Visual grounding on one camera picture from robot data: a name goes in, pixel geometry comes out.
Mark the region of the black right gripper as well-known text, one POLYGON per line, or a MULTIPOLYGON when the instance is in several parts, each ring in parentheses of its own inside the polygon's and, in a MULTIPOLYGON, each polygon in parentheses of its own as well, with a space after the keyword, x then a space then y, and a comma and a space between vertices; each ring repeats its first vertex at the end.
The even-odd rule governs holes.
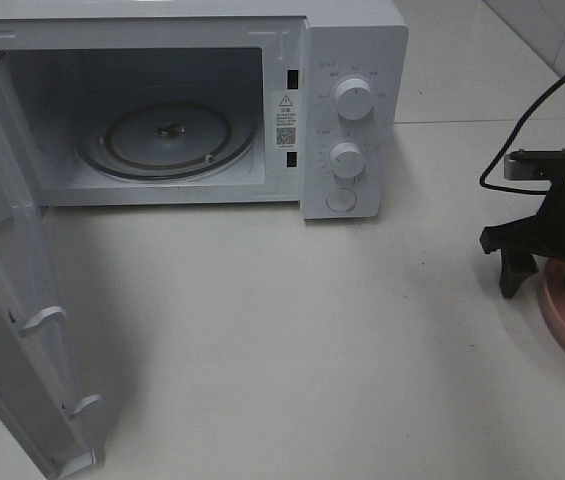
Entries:
POLYGON ((500 253, 500 291, 513 298, 537 273, 537 256, 565 261, 565 182, 551 186, 533 216, 486 227, 479 241, 486 254, 500 253))

